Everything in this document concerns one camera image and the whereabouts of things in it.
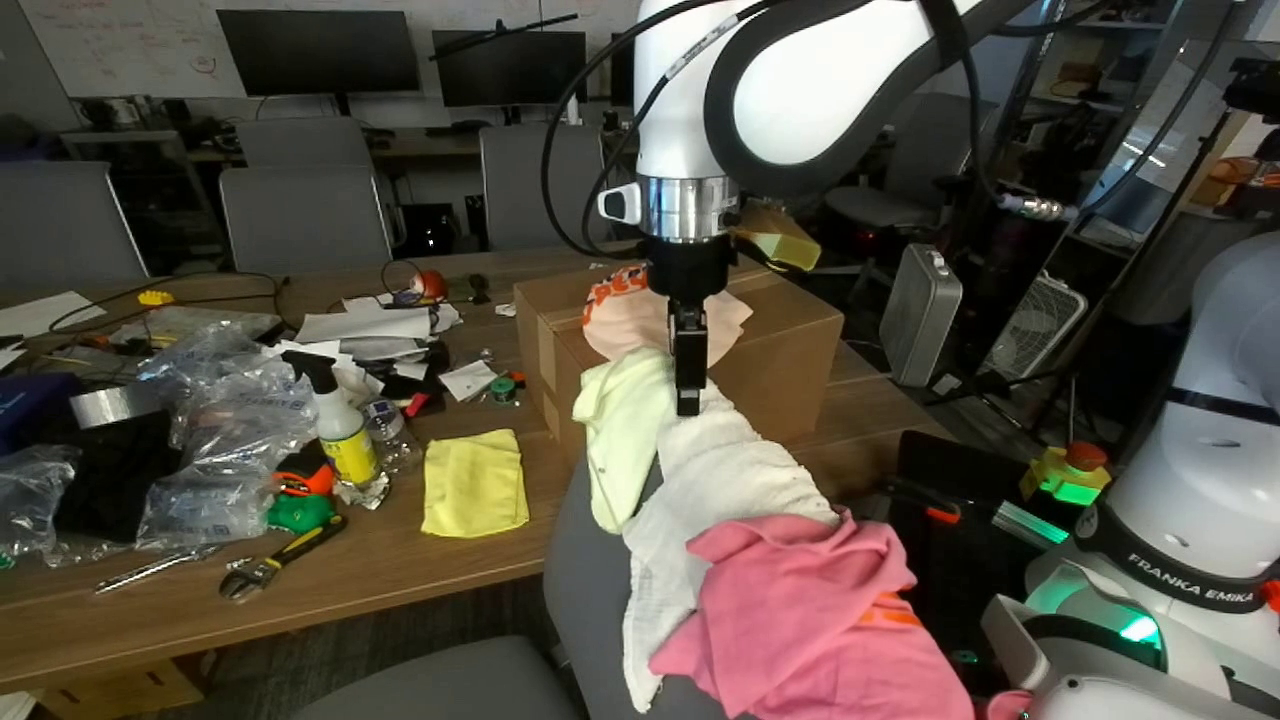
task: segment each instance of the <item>wall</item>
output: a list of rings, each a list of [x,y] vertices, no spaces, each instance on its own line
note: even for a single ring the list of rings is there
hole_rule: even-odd
[[[0,116],[19,116],[39,131],[74,128],[74,112],[42,59],[19,3],[0,0]]]

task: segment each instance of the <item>chair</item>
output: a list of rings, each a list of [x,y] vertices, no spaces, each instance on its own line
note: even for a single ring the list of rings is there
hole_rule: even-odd
[[[894,126],[885,188],[841,184],[823,196],[823,209],[863,229],[926,229],[943,205],[938,180],[964,177],[968,156],[968,97],[918,93]]]
[[[236,126],[246,169],[371,169],[366,141],[348,116],[253,116]]]
[[[560,247],[560,237],[538,196],[542,128],[503,126],[480,131],[485,229],[497,254],[503,247]],[[560,223],[578,237],[578,209],[596,205],[590,184],[603,169],[603,141],[596,128],[560,128],[550,154],[550,205]]]
[[[0,237],[0,289],[56,292],[146,280],[105,161],[0,165]]]
[[[638,720],[619,676],[627,547],[590,520],[590,480],[578,469],[557,517],[542,595],[571,676],[522,635],[430,654],[357,679],[296,720],[415,716],[415,720]],[[664,679],[646,720],[713,720],[716,702],[688,679]]]
[[[239,271],[376,271],[393,259],[366,169],[227,169],[218,196]]]

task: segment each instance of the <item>plastic bag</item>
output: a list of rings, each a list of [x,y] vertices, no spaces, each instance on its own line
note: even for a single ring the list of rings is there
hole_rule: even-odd
[[[236,324],[140,364],[136,389],[171,404],[183,469],[157,480],[136,547],[199,547],[268,532],[277,465],[317,436],[310,384]]]
[[[56,506],[74,480],[74,449],[36,445],[0,455],[0,556],[47,556],[56,547]]]

